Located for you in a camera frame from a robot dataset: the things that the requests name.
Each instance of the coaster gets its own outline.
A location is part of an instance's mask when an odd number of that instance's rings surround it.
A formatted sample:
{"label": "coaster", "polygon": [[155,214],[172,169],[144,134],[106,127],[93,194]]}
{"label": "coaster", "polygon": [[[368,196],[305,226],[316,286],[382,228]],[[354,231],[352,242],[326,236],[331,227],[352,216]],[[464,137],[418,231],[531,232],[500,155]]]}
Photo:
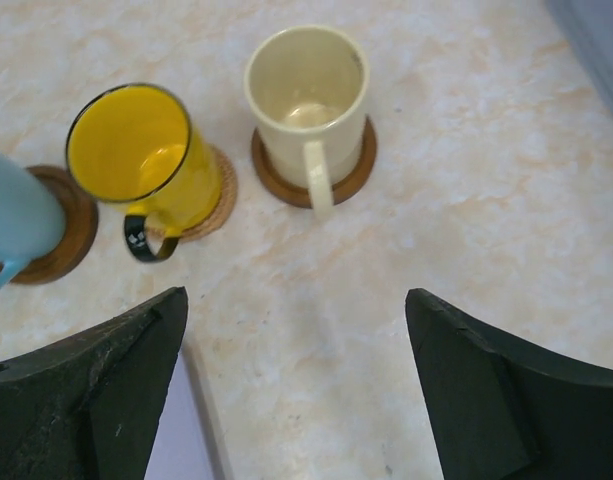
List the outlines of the coaster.
{"label": "coaster", "polygon": [[[222,174],[222,194],[213,213],[201,223],[182,232],[179,240],[181,243],[198,240],[220,229],[226,223],[230,214],[233,213],[233,208],[235,207],[235,201],[237,200],[237,174],[235,173],[235,167],[233,167],[231,161],[219,148],[215,145],[211,145],[211,148]],[[149,235],[152,235],[154,238],[161,240],[165,236],[163,230],[152,227],[147,227],[147,230]]]}
{"label": "coaster", "polygon": [[66,215],[66,231],[57,247],[33,260],[11,281],[40,285],[63,277],[79,265],[95,240],[99,216],[95,201],[75,184],[63,168],[37,165],[27,170],[57,198]]}
{"label": "coaster", "polygon": [[[312,208],[308,189],[298,187],[284,180],[270,162],[266,147],[257,129],[253,132],[250,146],[255,172],[260,181],[270,193],[280,200],[300,208]],[[366,183],[377,157],[377,134],[370,118],[366,117],[362,153],[354,170],[346,178],[333,185],[333,201],[335,205],[348,200]]]}

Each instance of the light blue mug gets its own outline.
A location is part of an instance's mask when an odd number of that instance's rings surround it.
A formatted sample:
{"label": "light blue mug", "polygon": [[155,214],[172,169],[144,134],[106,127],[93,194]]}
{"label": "light blue mug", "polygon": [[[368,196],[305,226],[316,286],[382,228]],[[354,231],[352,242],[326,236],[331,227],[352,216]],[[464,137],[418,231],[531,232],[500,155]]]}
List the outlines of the light blue mug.
{"label": "light blue mug", "polygon": [[0,288],[51,252],[66,229],[57,199],[35,177],[0,153]]}

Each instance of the yellow mug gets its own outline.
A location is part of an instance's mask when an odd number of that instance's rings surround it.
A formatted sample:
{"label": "yellow mug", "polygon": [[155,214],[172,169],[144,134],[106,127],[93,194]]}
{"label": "yellow mug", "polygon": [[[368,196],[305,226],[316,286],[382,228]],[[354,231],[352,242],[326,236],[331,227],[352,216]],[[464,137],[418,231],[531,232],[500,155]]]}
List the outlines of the yellow mug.
{"label": "yellow mug", "polygon": [[[66,159],[84,191],[126,214],[126,244],[142,262],[170,257],[182,232],[208,217],[221,195],[212,149],[182,102],[157,85],[120,85],[88,103],[68,132]],[[147,218],[166,232],[156,253]]]}

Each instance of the tabletop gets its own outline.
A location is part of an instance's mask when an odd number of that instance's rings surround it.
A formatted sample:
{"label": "tabletop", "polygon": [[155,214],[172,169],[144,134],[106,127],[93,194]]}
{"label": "tabletop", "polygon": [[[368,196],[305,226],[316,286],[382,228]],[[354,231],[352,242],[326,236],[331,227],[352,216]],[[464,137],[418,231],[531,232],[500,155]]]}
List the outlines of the tabletop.
{"label": "tabletop", "polygon": [[[271,196],[249,157],[242,77],[296,24],[345,30],[371,62],[371,178],[334,217]],[[135,262],[121,215],[63,279],[0,291],[0,360],[170,286],[237,480],[439,479],[404,300],[613,368],[613,120],[542,2],[0,0],[0,151],[64,165],[70,123],[112,86],[175,92],[233,161],[227,224]]]}

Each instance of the round coaster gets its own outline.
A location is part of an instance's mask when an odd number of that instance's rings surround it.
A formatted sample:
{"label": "round coaster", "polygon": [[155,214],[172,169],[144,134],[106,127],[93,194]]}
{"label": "round coaster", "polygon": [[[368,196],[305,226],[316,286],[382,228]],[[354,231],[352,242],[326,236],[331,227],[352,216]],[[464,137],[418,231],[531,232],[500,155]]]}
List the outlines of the round coaster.
{"label": "round coaster", "polygon": [[[280,200],[300,208],[312,208],[306,188],[298,187],[284,180],[270,162],[266,147],[257,129],[253,132],[250,146],[255,172],[266,189]],[[335,205],[348,200],[366,183],[377,157],[377,134],[370,118],[366,117],[362,153],[354,170],[346,178],[333,185]]]}
{"label": "round coaster", "polygon": [[66,215],[66,231],[57,247],[33,260],[12,280],[12,283],[39,285],[63,277],[84,259],[97,234],[98,211],[95,201],[63,168],[37,165],[27,170],[57,198]]}
{"label": "round coaster", "polygon": [[[230,217],[230,214],[233,213],[233,208],[235,207],[235,201],[237,200],[237,174],[235,173],[235,167],[233,167],[233,164],[224,152],[215,145],[211,145],[211,147],[222,174],[222,194],[213,213],[201,223],[182,232],[179,240],[181,243],[198,240],[221,228],[226,223],[226,220],[228,220],[228,217]],[[161,240],[165,236],[163,230],[153,227],[147,227],[147,230],[154,238]]]}

